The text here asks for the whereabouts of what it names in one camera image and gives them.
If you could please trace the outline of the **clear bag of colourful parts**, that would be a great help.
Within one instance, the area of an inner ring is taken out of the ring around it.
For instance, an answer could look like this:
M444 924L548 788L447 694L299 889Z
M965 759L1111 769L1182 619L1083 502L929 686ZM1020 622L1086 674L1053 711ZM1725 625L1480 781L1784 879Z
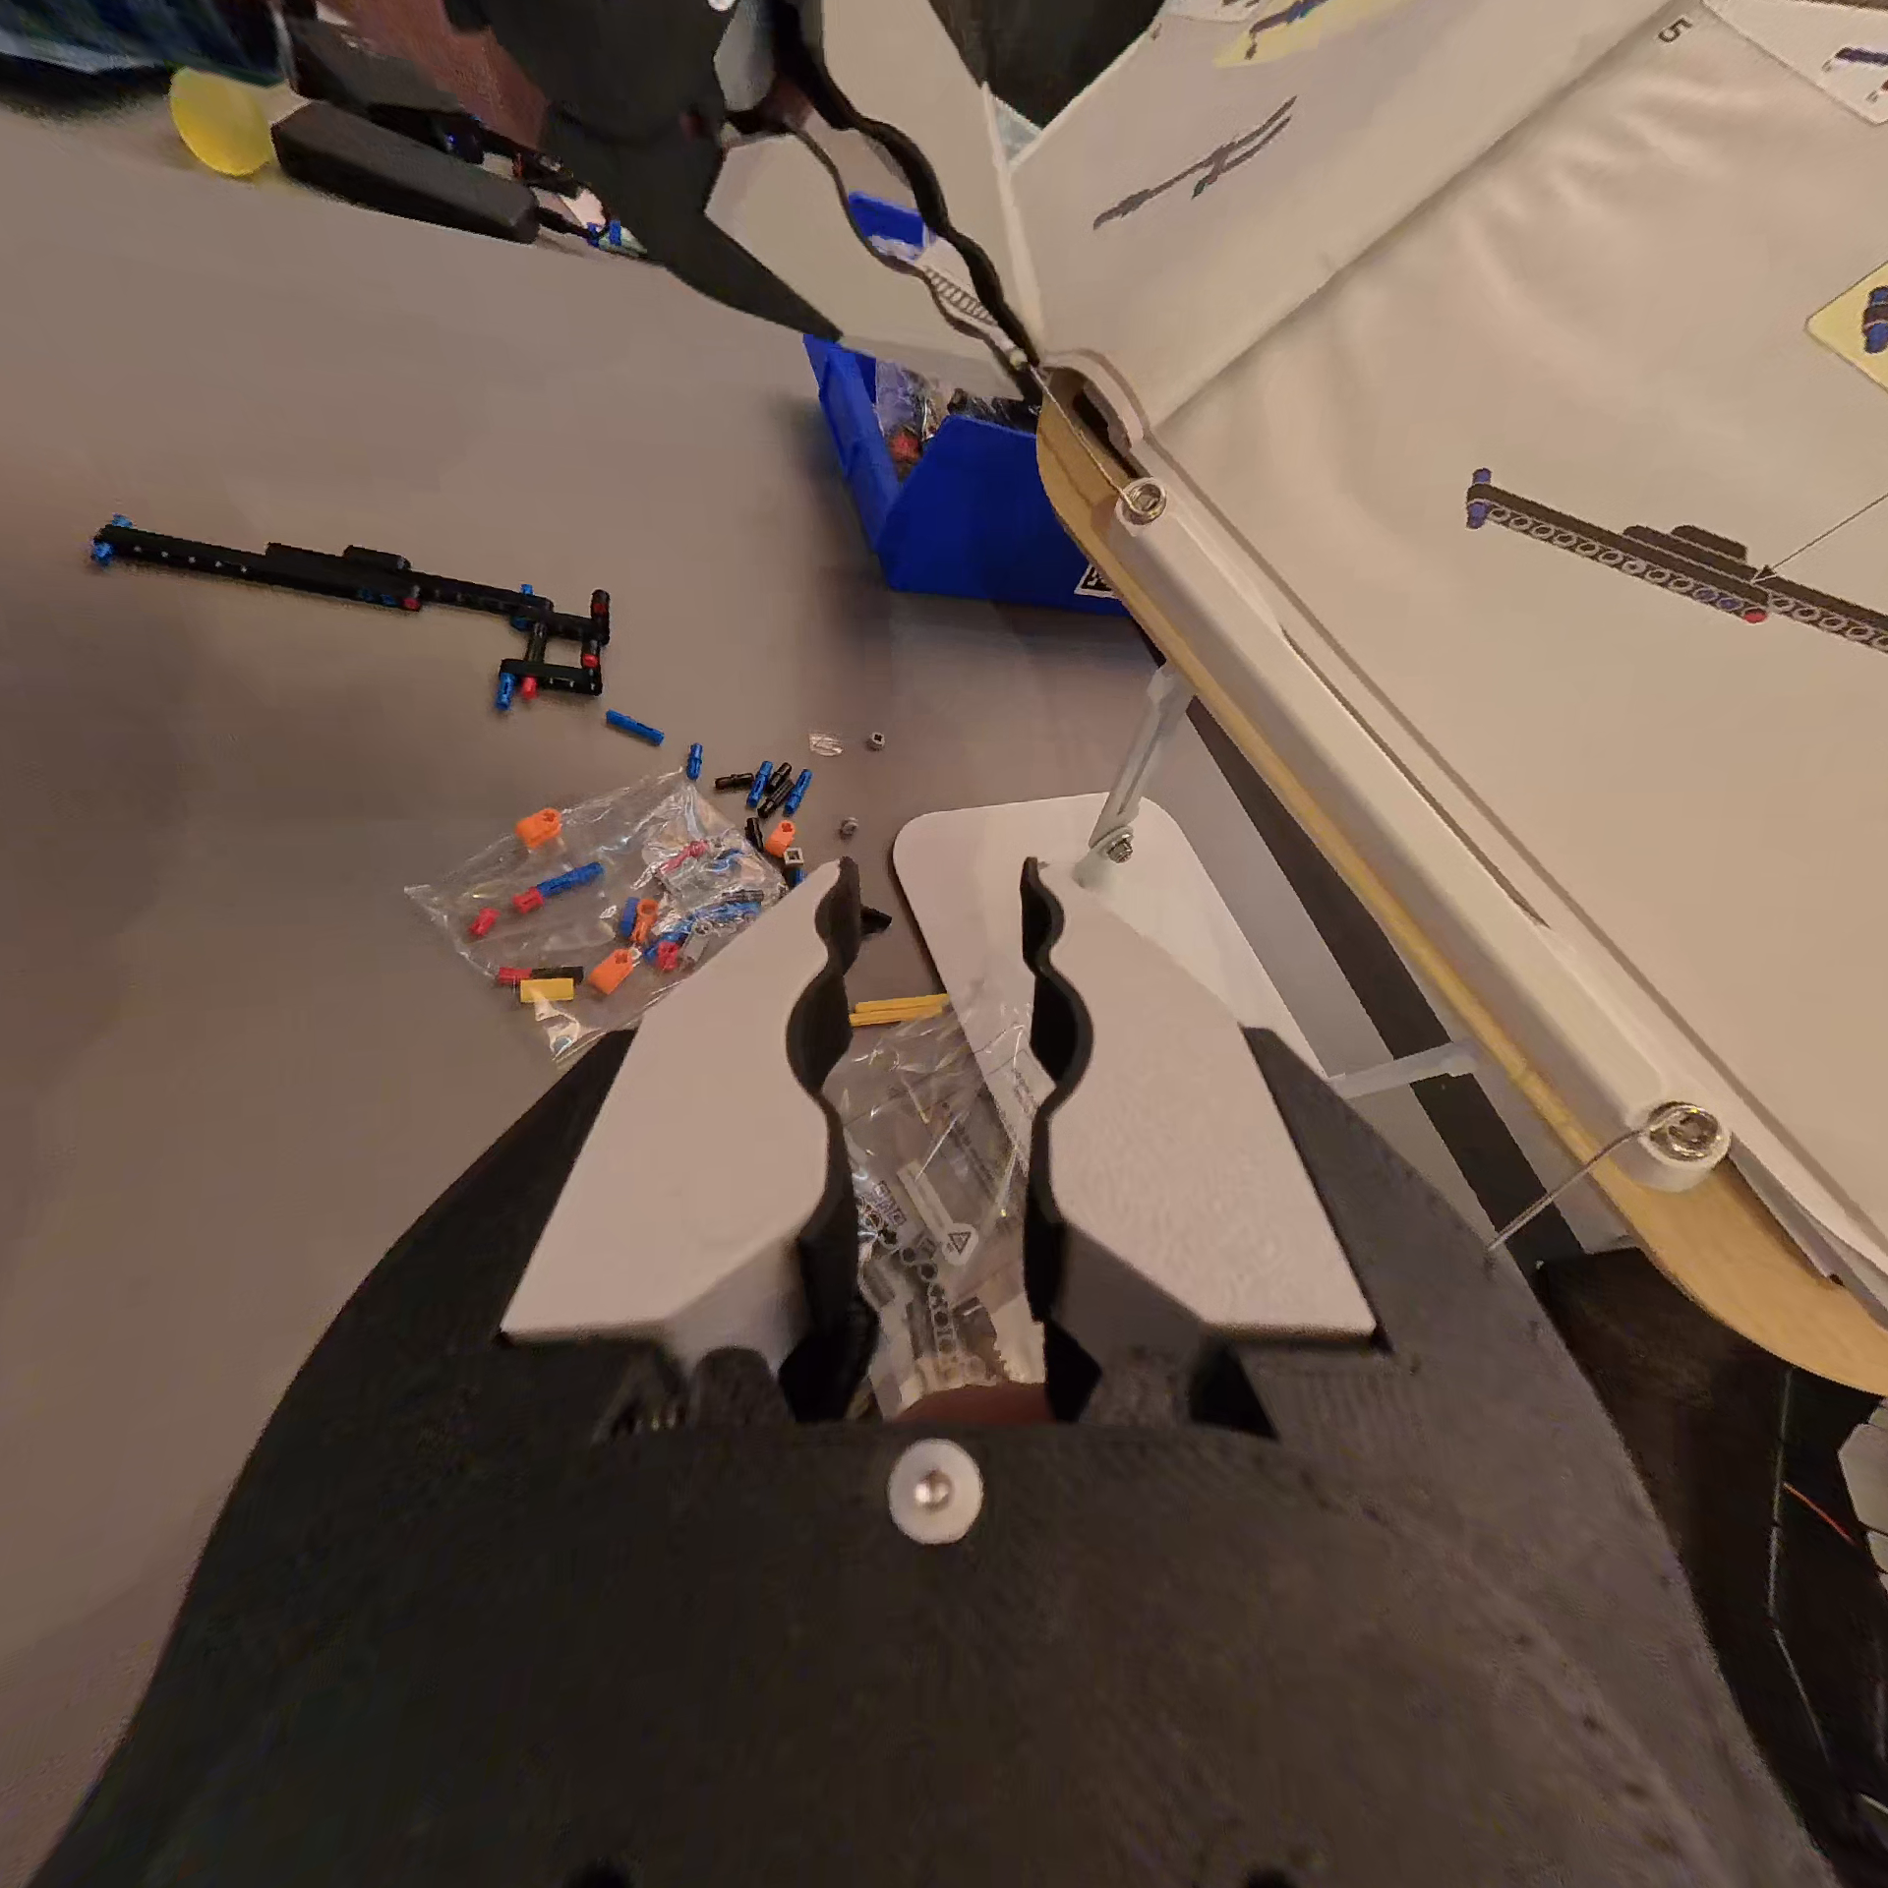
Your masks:
M683 769L547 806L467 859L403 889L458 963L555 1059L622 1030L683 989L783 894Z

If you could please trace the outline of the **instruction booklet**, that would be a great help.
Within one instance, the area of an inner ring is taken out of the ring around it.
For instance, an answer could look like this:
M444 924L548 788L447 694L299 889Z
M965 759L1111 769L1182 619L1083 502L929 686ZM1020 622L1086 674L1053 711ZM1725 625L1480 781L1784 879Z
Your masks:
M1880 330L1884 10L1706 4L1140 440L1875 1299Z

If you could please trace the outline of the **white wooden book stand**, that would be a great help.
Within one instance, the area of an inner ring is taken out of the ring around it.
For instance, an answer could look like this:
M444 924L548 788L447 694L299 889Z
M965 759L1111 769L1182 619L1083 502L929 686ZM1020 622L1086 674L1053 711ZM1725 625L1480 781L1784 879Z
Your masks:
M1113 453L1077 415L1077 376L1044 376L1036 464L1059 522L1119 594L1404 963L1483 1062L1587 1163L1637 1246L1757 1348L1884 1392L1884 1325L1734 1167L1644 1145L1660 1100L1731 1109L1680 1075L1587 981L1512 882L1292 642L1251 561L1213 540L1153 450Z

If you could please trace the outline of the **black power adapter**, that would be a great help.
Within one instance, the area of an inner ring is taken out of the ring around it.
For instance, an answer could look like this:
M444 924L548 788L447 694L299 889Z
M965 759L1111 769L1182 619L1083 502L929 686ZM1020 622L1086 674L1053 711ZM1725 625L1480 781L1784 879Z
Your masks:
M294 107L269 138L287 177L356 207L510 245L539 237L539 206L522 182L333 102Z

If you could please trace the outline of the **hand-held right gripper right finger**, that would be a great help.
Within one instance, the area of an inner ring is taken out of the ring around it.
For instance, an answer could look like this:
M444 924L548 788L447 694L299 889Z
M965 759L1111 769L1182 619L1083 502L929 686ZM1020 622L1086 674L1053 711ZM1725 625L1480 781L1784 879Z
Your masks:
M1251 1425L1249 1344L1369 1354L1380 1339L1268 1077L1308 1067L1069 867L1024 859L1028 1051L1046 1077L1024 1187L1024 1297L1053 1420L1132 1399Z

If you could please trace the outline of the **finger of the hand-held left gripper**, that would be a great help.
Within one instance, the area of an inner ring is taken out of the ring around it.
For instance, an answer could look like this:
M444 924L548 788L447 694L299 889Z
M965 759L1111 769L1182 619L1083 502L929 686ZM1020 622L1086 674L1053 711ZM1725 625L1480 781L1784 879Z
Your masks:
M821 128L853 133L907 190L942 259L896 263L860 234L846 190L790 141L807 206L790 212L800 292L841 339L898 349L1030 354L1030 258L998 102L933 4L780 4L780 72Z
M838 343L913 369L1036 369L1034 285L1011 283L1015 192L1006 121L918 144L944 207L918 207L922 245L862 228L846 171L811 130L724 155L710 224L800 295Z

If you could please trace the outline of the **blue storage bin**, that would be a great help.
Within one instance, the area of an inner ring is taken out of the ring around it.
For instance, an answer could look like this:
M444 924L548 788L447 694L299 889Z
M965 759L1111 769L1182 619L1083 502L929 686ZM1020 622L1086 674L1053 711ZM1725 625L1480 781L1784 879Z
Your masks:
M933 387L914 369L818 338L807 338L807 356L886 586L1123 615L1044 492L1028 407Z

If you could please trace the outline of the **blue plastic bag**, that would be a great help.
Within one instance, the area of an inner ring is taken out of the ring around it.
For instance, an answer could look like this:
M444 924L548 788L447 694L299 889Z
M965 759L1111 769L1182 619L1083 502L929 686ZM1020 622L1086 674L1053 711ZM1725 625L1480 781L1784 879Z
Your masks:
M287 30L276 4L2 4L2 57L82 78L189 67L272 84Z

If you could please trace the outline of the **yellow disc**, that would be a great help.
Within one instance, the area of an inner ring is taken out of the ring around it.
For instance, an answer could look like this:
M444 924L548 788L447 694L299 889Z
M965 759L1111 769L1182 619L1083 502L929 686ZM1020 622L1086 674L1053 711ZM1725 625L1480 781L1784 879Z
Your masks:
M260 177L276 160L276 102L278 86L194 67L177 67L167 86L167 111L186 155L228 180Z

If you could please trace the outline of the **clear bag of dark parts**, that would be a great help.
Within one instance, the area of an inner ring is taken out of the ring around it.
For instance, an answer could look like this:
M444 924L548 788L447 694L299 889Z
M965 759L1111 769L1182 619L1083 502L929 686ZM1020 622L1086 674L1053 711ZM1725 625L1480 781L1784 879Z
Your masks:
M829 1077L853 1175L860 1297L875 1323L853 1420L1044 1384L1046 1339L1024 1286L1036 1090L1019 1006L853 1028Z

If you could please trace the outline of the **grey desk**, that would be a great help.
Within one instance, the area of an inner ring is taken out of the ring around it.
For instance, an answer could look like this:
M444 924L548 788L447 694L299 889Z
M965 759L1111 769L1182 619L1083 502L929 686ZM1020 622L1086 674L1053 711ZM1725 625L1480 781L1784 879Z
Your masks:
M100 569L116 515L600 586L603 694L494 711L494 615ZM2 111L2 1883L294 1366L555 1077L403 889L690 740L830 733L810 855L858 815L898 911L906 820L1103 788L1148 671L1123 619L886 589L787 333L209 177L159 99Z

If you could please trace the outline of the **black toy beam assembly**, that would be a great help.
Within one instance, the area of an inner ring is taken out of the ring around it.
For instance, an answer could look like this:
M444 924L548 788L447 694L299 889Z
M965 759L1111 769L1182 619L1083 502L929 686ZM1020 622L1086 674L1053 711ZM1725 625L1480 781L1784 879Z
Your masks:
M496 680L492 686L494 711L510 711L539 695L596 701L603 694L610 594L600 586L589 594L588 610L572 613L557 610L528 585L496 586L471 579L433 574L414 569L396 552L364 547L313 552L287 542L265 542L254 552L140 531L122 515L90 536L90 559L100 569L140 566L177 574L226 579L283 594L356 600L400 615L429 605L494 615L522 640L522 652L496 664Z

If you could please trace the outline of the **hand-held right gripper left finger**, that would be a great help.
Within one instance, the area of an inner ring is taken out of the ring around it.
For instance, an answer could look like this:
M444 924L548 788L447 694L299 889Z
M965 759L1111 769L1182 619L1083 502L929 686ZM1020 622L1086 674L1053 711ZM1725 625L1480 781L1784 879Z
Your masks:
M860 1209L829 1077L851 1053L853 859L815 867L625 1040L500 1315L506 1344L629 1339L772 1366L841 1422L870 1357Z

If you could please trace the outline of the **black box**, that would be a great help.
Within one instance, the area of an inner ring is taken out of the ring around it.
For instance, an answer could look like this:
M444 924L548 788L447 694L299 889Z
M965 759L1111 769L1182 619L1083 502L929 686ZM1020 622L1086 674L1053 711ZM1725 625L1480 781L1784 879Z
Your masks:
M444 151L482 130L479 118L411 62L372 51L330 19L290 16L287 46L303 99L338 107Z

